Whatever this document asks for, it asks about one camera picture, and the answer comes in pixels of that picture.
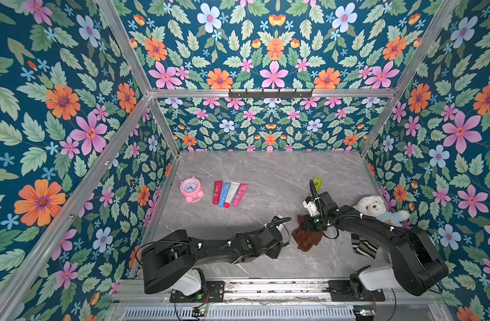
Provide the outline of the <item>white toothpaste tube orange cap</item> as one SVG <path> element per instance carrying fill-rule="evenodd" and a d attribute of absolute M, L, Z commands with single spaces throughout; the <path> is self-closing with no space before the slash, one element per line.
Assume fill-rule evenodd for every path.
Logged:
<path fill-rule="evenodd" d="M 276 222 L 276 228 L 279 232 L 281 232 L 284 228 L 285 228 L 285 223 L 290 221 L 291 219 L 290 218 L 280 218 L 277 222 Z"/>

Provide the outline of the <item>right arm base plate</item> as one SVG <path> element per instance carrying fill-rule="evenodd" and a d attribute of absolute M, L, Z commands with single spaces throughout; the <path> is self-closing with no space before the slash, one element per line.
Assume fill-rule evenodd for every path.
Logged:
<path fill-rule="evenodd" d="M 357 280 L 329 280 L 327 291 L 333 302 L 385 302 L 382 290 L 367 290 Z"/>

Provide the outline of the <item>magenta toothpaste tube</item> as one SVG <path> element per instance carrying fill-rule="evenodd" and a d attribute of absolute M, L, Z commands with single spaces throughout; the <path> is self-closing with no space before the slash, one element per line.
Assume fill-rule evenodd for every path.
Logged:
<path fill-rule="evenodd" d="M 213 204 L 219 204 L 219 198 L 222 192 L 223 181 L 215 181 L 214 182 L 214 190 L 213 190 Z"/>

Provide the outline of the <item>pink toothpaste tube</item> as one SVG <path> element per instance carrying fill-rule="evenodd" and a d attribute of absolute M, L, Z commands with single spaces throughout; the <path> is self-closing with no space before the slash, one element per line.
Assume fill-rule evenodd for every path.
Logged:
<path fill-rule="evenodd" d="M 243 196 L 246 194 L 246 191 L 248 189 L 248 184 L 246 183 L 241 183 L 238 187 L 238 191 L 235 194 L 235 197 L 233 198 L 232 206 L 233 207 L 238 207 L 241 200 L 243 199 Z"/>

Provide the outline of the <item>white toothpaste tube red cap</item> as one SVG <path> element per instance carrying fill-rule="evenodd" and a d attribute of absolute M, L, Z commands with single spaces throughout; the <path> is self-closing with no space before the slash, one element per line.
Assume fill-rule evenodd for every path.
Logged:
<path fill-rule="evenodd" d="M 233 202 L 233 199 L 235 197 L 235 194 L 237 193 L 238 189 L 240 187 L 240 184 L 237 182 L 231 182 L 229 185 L 229 189 L 227 191 L 227 195 L 224 201 L 224 207 L 226 209 L 230 208 L 231 203 Z"/>

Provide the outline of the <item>green toothpaste tube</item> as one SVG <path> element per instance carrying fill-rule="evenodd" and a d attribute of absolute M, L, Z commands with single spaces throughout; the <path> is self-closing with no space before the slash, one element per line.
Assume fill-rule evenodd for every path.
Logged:
<path fill-rule="evenodd" d="M 319 190 L 321 188 L 321 185 L 322 185 L 322 179 L 319 178 L 319 177 L 314 177 L 313 178 L 313 183 L 314 183 L 314 186 L 315 186 L 317 192 L 319 192 Z"/>

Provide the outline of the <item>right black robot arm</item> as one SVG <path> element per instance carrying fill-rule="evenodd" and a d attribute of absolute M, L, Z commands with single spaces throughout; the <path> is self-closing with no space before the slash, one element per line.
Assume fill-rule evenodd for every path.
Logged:
<path fill-rule="evenodd" d="M 419 227 L 404 228 L 408 211 L 391 212 L 382 197 L 366 196 L 354 206 L 339 207 L 327 192 L 308 196 L 303 201 L 308 211 L 298 217 L 298 246 L 309 251 L 333 227 L 351 234 L 353 251 L 374 259 L 384 249 L 391 263 L 384 267 L 364 268 L 351 275 L 358 289 L 369 291 L 401 288 L 421 296 L 449 274 L 448 266 L 433 241 Z"/>

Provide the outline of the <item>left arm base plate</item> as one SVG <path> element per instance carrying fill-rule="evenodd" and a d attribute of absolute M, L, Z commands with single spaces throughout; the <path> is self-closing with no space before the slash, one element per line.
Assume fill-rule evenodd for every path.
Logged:
<path fill-rule="evenodd" d="M 222 303 L 225 293 L 224 281 L 207 281 L 202 289 L 195 294 L 185 296 L 181 292 L 172 291 L 169 302 L 170 303 Z"/>

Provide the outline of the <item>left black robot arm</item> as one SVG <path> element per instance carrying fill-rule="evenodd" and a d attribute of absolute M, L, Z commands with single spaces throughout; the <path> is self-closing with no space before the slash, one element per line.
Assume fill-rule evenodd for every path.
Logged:
<path fill-rule="evenodd" d="M 198 239 L 177 230 L 141 250 L 143 284 L 146 294 L 173 287 L 196 266 L 212 263 L 250 263 L 266 255 L 277 259 L 290 242 L 279 226 L 289 219 L 277 219 L 256 231 L 235 233 L 229 239 Z"/>

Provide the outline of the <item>blue toothpaste tube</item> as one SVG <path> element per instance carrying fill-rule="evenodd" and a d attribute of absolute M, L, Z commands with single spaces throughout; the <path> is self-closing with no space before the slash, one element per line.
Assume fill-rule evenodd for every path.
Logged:
<path fill-rule="evenodd" d="M 218 201 L 218 207 L 219 208 L 224 208 L 230 186 L 231 186 L 231 183 L 223 183 L 222 190 L 221 190 L 221 193 L 219 196 L 219 201 Z"/>

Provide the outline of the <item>brown cloth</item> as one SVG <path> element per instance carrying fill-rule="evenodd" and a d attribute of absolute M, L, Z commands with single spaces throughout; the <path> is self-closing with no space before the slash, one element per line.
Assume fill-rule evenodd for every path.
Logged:
<path fill-rule="evenodd" d="M 305 230 L 305 217 L 297 216 L 298 227 L 292 232 L 292 236 L 297 243 L 298 249 L 308 252 L 313 246 L 318 246 L 323 237 L 323 232 L 311 232 Z"/>

